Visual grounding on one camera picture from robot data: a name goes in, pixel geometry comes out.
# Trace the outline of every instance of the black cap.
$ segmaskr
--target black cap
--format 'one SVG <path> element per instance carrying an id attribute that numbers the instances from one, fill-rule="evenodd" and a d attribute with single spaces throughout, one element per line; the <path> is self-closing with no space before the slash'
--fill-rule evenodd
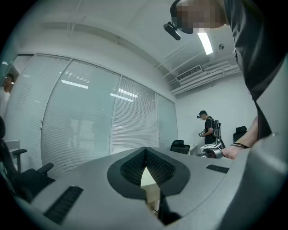
<path id="1" fill-rule="evenodd" d="M 206 112 L 205 110 L 202 110 L 202 111 L 199 113 L 199 116 L 201 116 L 201 114 L 207 115 L 207 112 Z"/>
<path id="2" fill-rule="evenodd" d="M 193 28 L 188 28 L 185 23 L 182 22 L 182 18 L 177 17 L 177 10 L 176 6 L 180 2 L 180 0 L 176 0 L 173 2 L 172 6 L 170 7 L 171 13 L 171 22 L 175 25 L 176 28 L 184 32 L 185 34 L 193 34 Z"/>

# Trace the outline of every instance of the black sleeve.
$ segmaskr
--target black sleeve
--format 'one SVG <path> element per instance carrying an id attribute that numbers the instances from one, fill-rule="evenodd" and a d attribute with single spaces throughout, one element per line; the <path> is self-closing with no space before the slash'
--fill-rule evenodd
<path id="1" fill-rule="evenodd" d="M 209 128 L 212 128 L 212 121 L 211 121 L 211 119 L 207 119 L 206 121 L 205 121 L 205 129 L 209 129 Z"/>

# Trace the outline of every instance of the ceiling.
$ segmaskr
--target ceiling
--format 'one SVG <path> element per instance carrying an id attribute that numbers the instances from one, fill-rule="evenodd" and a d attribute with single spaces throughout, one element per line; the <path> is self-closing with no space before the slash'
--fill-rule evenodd
<path id="1" fill-rule="evenodd" d="M 74 30 L 102 36 L 140 55 L 174 85 L 177 74 L 196 65 L 223 57 L 235 62 L 231 57 L 234 43 L 228 26 L 207 33 L 213 49 L 209 55 L 205 54 L 197 34 L 188 35 L 180 31 L 180 41 L 171 37 L 163 25 L 171 18 L 169 8 L 173 1 L 41 0 L 29 12 L 29 23 L 23 26 L 22 31 L 27 31 L 33 25 L 38 30 Z M 27 34 L 32 35 L 23 34 L 26 37 L 23 35 L 21 40 L 28 40 Z M 224 44 L 223 50 L 219 50 L 219 44 Z"/>

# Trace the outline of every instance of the window blind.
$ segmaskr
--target window blind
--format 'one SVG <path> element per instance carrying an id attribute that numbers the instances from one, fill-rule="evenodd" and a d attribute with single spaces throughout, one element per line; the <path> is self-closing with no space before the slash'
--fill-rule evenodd
<path id="1" fill-rule="evenodd" d="M 156 93 L 122 77 L 113 122 L 112 149 L 158 147 Z"/>
<path id="2" fill-rule="evenodd" d="M 120 75 L 73 60 L 59 78 L 43 121 L 42 159 L 57 179 L 78 165 L 109 155 Z"/>
<path id="3" fill-rule="evenodd" d="M 6 140 L 20 140 L 22 170 L 38 169 L 41 160 L 41 127 L 51 92 L 69 58 L 36 55 L 18 77 L 10 95 L 5 123 Z"/>
<path id="4" fill-rule="evenodd" d="M 157 94 L 157 102 L 159 148 L 170 150 L 172 142 L 178 139 L 175 104 L 160 94 Z"/>

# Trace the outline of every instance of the vent slot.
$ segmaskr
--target vent slot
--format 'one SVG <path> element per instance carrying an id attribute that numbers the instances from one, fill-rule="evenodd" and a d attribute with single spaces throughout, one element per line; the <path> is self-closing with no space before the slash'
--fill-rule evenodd
<path id="1" fill-rule="evenodd" d="M 82 193 L 83 189 L 77 186 L 70 186 L 65 192 L 53 203 L 53 205 L 44 214 L 48 219 L 56 224 L 61 224 L 67 214 L 70 212 L 74 203 Z"/>
<path id="2" fill-rule="evenodd" d="M 225 167 L 221 167 L 221 166 L 213 165 L 213 164 L 208 165 L 206 168 L 213 170 L 213 171 L 220 172 L 220 173 L 227 173 L 229 170 L 229 168 L 225 168 Z"/>
<path id="3" fill-rule="evenodd" d="M 200 65 L 195 66 L 194 68 L 186 71 L 183 74 L 180 74 L 179 76 L 176 77 L 176 79 L 177 79 L 177 81 L 183 81 L 184 79 L 188 78 L 189 76 L 191 76 L 191 75 L 193 75 L 199 71 L 202 71 L 202 68 Z"/>

